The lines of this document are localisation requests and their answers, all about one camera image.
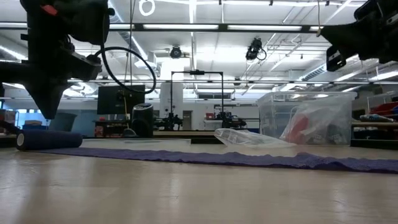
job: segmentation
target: laboratory room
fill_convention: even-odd
[[[0,0],[0,223],[398,223],[398,1]]]

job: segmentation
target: table surface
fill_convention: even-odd
[[[89,140],[83,146],[108,147],[115,141]],[[162,143],[164,149],[398,159],[395,151],[374,149],[249,149],[173,141]],[[129,161],[15,149],[0,151],[0,170],[0,223],[398,223],[398,175],[392,174]]]

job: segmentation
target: navy blue roller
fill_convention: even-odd
[[[81,134],[66,131],[21,130],[17,135],[20,151],[80,147],[82,142]]]

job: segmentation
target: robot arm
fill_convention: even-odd
[[[332,44],[326,51],[328,71],[344,67],[356,54],[361,60],[398,61],[398,1],[368,0],[354,17],[352,24],[327,26],[320,33]]]
[[[46,119],[54,119],[67,80],[95,79],[101,60],[75,52],[74,39],[99,45],[109,32],[107,0],[21,0],[27,12],[28,60],[0,62],[0,82],[23,84]]]

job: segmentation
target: blue object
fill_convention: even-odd
[[[17,135],[17,149],[21,151],[80,147],[82,142],[81,134],[66,131],[22,130]]]
[[[46,130],[47,127],[44,125],[36,125],[36,124],[24,124],[22,125],[23,130]]]
[[[248,128],[248,131],[260,134],[260,129],[259,128]]]
[[[398,114],[398,106],[396,106],[396,107],[394,107],[394,108],[392,109],[392,113],[393,113],[393,114]]]
[[[186,162],[192,164],[212,164],[228,166],[251,166],[270,168],[293,168],[311,170],[341,170],[398,174],[398,160],[392,159],[337,159],[320,157],[308,153],[298,153],[295,157],[247,156],[237,152],[226,154],[148,151],[128,149],[69,148],[49,149],[34,152],[71,156],[90,156],[112,159],[134,159],[140,161]]]

